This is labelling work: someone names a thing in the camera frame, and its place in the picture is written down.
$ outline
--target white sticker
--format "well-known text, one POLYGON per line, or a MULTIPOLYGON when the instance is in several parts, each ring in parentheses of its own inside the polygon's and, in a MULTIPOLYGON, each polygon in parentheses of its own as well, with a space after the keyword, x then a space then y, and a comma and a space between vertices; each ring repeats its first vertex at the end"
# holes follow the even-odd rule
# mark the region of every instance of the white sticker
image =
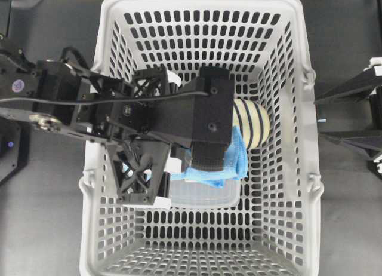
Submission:
POLYGON ((382 65, 374 66, 374 71, 376 76, 382 76, 382 65))
POLYGON ((181 159, 168 157, 165 171, 168 173, 181 173, 181 164, 181 159))
POLYGON ((19 93, 22 90, 24 90, 24 87, 25 87, 24 81, 19 79, 13 82, 12 91, 15 93, 19 93))

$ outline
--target white plastic basket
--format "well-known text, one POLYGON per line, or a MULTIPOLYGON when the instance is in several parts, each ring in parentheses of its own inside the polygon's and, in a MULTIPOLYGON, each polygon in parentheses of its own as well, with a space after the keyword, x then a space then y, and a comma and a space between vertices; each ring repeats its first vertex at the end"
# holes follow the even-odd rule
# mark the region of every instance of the white plastic basket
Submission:
POLYGON ((105 149, 87 144, 82 275, 317 275, 320 195, 315 73, 298 0, 105 0, 94 70, 127 81, 164 64, 184 82, 229 68, 236 96, 268 111, 236 207, 115 204, 105 149))

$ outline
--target cream cup with black stripes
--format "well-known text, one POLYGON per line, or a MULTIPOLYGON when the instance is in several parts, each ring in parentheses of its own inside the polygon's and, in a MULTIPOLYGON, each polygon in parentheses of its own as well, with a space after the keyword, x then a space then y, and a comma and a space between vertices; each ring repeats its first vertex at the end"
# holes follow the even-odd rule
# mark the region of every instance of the cream cup with black stripes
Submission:
POLYGON ((257 148, 269 136, 270 121, 267 111, 252 101, 235 99, 232 125, 240 128, 247 150, 257 148))

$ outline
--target black cable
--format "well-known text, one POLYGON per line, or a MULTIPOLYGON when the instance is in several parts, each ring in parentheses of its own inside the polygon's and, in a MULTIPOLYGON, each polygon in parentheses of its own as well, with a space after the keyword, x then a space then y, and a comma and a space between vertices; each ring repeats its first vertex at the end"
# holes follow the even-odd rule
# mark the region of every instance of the black cable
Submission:
POLYGON ((51 104, 51 105, 89 106, 89 105, 117 103, 117 102, 125 102, 125 103, 154 102, 154 101, 163 101, 163 100, 169 100, 169 99, 182 98, 187 96, 209 96, 209 94, 203 91, 191 91, 191 92, 176 93, 172 95, 157 96, 157 97, 138 97, 133 99, 132 98, 116 98, 116 99, 104 99, 104 100, 95 100, 95 101, 86 101, 86 100, 59 101, 59 100, 47 100, 47 99, 39 99, 39 98, 28 98, 28 97, 13 97, 13 98, 0 99, 0 103, 24 101, 24 102, 37 102, 37 103, 51 104))
POLYGON ((83 55, 73 46, 65 47, 62 50, 60 60, 63 62, 66 60, 66 56, 68 53, 72 53, 73 56, 75 57, 76 61, 78 62, 78 65, 85 69, 89 69, 88 63, 86 62, 85 58, 83 55))

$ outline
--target white label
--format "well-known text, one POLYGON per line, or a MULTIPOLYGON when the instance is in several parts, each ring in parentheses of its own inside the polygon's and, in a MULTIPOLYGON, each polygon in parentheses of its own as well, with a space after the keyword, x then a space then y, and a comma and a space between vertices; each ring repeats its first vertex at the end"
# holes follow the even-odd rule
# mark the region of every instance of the white label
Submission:
POLYGON ((169 157, 166 162, 165 171, 168 173, 181 173, 181 164, 181 159, 169 157))
POLYGON ((374 66, 374 71, 376 76, 382 76, 382 65, 374 66))
POLYGON ((175 84, 177 84, 178 87, 180 87, 181 78, 177 74, 167 70, 167 78, 168 78, 169 83, 175 83, 175 84))
POLYGON ((19 93, 24 90, 25 83, 23 80, 16 80, 12 84, 12 91, 15 93, 19 93))

